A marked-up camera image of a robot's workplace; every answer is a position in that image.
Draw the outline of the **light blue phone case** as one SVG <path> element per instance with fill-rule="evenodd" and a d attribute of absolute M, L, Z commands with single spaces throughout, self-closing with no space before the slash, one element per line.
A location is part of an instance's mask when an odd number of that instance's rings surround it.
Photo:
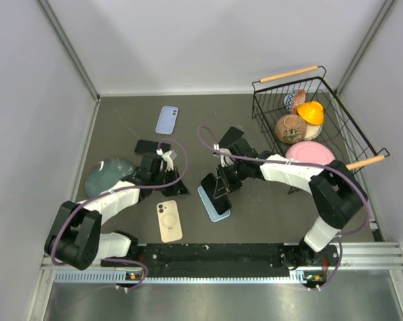
<path fill-rule="evenodd" d="M 229 216 L 231 216 L 231 210 L 227 210 L 223 214 L 219 214 L 216 211 L 213 203 L 210 201 L 207 193 L 205 192 L 205 190 L 202 186 L 199 186 L 197 188 L 197 192 L 199 194 L 199 197 L 204 205 L 204 208 L 205 208 L 211 222 L 217 223 L 217 222 L 227 219 L 227 218 L 229 218 Z"/>

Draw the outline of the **cream white phone case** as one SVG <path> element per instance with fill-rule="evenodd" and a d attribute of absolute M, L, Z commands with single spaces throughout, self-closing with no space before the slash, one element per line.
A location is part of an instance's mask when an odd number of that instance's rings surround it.
<path fill-rule="evenodd" d="M 177 202 L 160 202 L 156 206 L 159 230 L 163 243 L 179 241 L 183 237 Z"/>

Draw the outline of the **silver edged black phone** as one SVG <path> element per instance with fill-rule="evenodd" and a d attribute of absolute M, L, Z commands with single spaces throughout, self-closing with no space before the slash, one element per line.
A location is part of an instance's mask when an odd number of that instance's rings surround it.
<path fill-rule="evenodd" d="M 234 126 L 229 127 L 223 137 L 220 139 L 218 145 L 220 148 L 228 148 L 231 144 L 244 136 L 244 131 Z"/>

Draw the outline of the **lavender purple phone case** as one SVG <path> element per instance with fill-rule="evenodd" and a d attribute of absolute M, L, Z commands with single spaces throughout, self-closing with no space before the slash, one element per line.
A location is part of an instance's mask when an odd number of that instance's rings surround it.
<path fill-rule="evenodd" d="M 163 106 L 155 127 L 157 134 L 170 135 L 173 133 L 179 109 L 175 106 Z"/>

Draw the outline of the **purple edged black phone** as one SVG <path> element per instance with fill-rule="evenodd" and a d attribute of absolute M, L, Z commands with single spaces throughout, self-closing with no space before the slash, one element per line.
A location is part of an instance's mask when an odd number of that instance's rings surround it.
<path fill-rule="evenodd" d="M 160 147 L 160 149 L 163 152 L 167 152 L 171 149 L 171 145 L 168 143 L 159 143 L 157 141 L 152 141 L 152 140 L 138 140 L 134 149 L 135 154 L 139 155 L 144 155 L 147 153 L 157 153 L 157 149 Z"/>

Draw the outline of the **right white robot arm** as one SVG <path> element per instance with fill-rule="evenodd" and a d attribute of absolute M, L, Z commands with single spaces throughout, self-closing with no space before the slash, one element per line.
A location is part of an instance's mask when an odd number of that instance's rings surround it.
<path fill-rule="evenodd" d="M 282 183 L 312 196 L 318 217 L 299 242 L 296 264 L 316 264 L 357 212 L 370 207 L 366 192 L 341 161 L 320 165 L 290 160 L 269 151 L 257 153 L 243 138 L 227 148 L 215 144 L 213 152 L 221 160 L 216 168 L 216 192 L 220 196 L 238 190 L 248 178 Z"/>

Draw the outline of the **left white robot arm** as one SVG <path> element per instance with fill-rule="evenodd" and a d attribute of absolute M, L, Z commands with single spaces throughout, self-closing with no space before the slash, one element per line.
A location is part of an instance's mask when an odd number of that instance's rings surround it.
<path fill-rule="evenodd" d="M 137 238 L 123 231 L 102 233 L 102 226 L 155 191 L 165 197 L 187 194 L 174 164 L 176 156 L 173 150 L 148 153 L 131 175 L 113 187 L 79 203 L 62 203 L 44 245 L 52 263 L 77 270 L 85 270 L 94 261 L 110 259 L 134 264 L 139 257 Z"/>

